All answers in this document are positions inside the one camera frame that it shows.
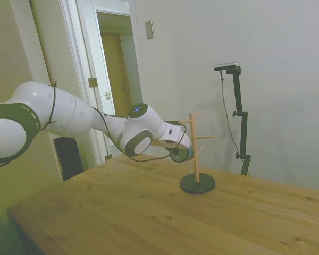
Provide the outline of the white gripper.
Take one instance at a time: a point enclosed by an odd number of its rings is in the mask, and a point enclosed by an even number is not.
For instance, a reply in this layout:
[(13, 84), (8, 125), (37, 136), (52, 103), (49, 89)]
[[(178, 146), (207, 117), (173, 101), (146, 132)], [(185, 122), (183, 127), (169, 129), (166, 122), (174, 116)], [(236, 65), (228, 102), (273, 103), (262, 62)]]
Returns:
[(171, 149), (172, 157), (178, 157), (178, 149), (189, 149), (190, 145), (190, 138), (182, 130), (166, 130), (159, 139), (154, 140), (154, 146)]

